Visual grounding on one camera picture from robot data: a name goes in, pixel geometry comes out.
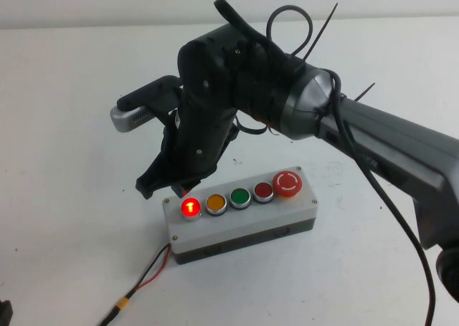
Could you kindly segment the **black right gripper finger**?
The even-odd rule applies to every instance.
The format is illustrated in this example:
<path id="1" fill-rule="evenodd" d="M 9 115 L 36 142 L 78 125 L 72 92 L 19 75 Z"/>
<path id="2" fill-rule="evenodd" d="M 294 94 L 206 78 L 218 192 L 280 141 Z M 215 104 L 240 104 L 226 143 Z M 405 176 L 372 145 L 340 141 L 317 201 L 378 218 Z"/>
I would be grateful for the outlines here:
<path id="1" fill-rule="evenodd" d="M 212 175 L 217 170 L 217 165 L 201 173 L 190 173 L 186 171 L 175 171 L 171 184 L 171 190 L 179 197 L 183 198 L 201 181 Z"/>
<path id="2" fill-rule="evenodd" d="M 164 153 L 159 153 L 146 172 L 137 178 L 136 190 L 148 200 L 155 191 L 173 185 L 178 180 L 177 167 Z"/>

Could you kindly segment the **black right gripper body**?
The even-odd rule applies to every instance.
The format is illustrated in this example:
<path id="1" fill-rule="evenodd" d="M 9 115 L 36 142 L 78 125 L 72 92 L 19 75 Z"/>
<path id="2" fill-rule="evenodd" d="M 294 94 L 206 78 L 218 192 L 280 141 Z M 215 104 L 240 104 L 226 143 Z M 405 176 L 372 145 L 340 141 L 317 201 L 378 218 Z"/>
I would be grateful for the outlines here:
<path id="1" fill-rule="evenodd" d="M 241 84 L 252 81 L 253 42 L 226 24 L 185 44 L 177 64 L 183 84 L 170 161 L 177 180 L 199 179 L 215 169 L 235 113 Z"/>

